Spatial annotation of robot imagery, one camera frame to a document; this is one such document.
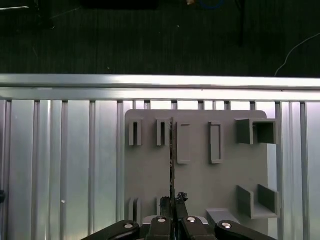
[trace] corrugated metal panel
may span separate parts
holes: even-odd
[[[3,86],[6,78],[0,75]],[[133,89],[134,83],[123,87],[117,76],[112,89],[101,88],[102,78],[94,77],[99,89],[84,89],[90,86],[84,81],[79,88],[36,89],[49,84],[36,79],[30,88],[0,88],[10,100],[0,101],[1,188],[9,193],[0,213],[4,239],[80,239],[124,219],[124,123],[130,109],[256,109],[277,118],[281,141],[268,145],[268,183],[281,192],[282,218],[269,221],[269,234],[282,240],[319,238],[320,94],[303,90],[311,83],[291,84],[285,91],[279,90],[282,83],[232,89],[228,78],[223,89],[200,80],[202,89],[183,82],[160,89],[144,78]]]

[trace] metal bar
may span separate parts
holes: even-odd
[[[275,117],[279,122],[279,144],[276,146],[276,178],[277,190],[280,193],[280,218],[278,219],[278,239],[284,240],[285,219],[284,219],[284,175],[283,175],[283,134],[282,134],[282,104],[277,102],[275,104]]]
[[[69,89],[0,88],[0,100],[215,100],[319,102],[318,91],[240,90],[240,89]]]
[[[2,143],[2,172],[1,172],[1,188],[6,193],[6,200],[1,205],[1,236],[3,239],[8,237],[8,226],[9,226],[9,188],[10,188],[10,149],[11,149],[11,112],[12,103],[4,101],[4,122],[3,122],[3,143]]]
[[[132,101],[117,103],[116,123],[116,220],[125,219],[125,115],[133,109]]]
[[[81,239],[89,233],[89,101],[69,101],[67,114],[64,237]]]
[[[51,102],[50,139],[50,192],[49,192],[49,239],[60,239],[61,217],[61,157],[62,157],[62,112],[61,101]]]
[[[319,136],[320,136],[320,103],[306,103],[306,126],[307,126],[307,175],[308,175],[308,201],[309,209],[305,209],[304,212],[309,211],[309,223],[310,239],[317,240],[320,236],[320,228],[317,225],[320,216],[319,206],[319,172],[320,172],[320,148],[319,148]]]
[[[117,102],[95,102],[94,232],[117,221]]]
[[[302,103],[300,105],[300,116],[301,116],[303,240],[310,240],[308,125],[307,125],[307,104],[306,103]]]
[[[33,143],[34,101],[12,101],[7,236],[11,240],[31,240]]]
[[[0,87],[320,90],[320,81],[275,77],[0,74]]]

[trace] rectangular slot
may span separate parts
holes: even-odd
[[[279,214],[279,192],[258,185],[258,202],[272,213]]]
[[[132,119],[129,124],[129,146],[142,145],[142,119]]]
[[[138,123],[133,123],[133,145],[138,144]]]
[[[209,122],[209,156],[211,164],[220,164],[223,161],[223,126],[218,121]]]
[[[169,120],[157,119],[156,120],[156,145],[169,146]]]
[[[238,144],[253,144],[250,119],[236,119],[236,141]]]
[[[190,124],[187,122],[177,123],[177,163],[190,163]]]
[[[253,122],[253,136],[256,143],[276,144],[276,123],[274,121]]]

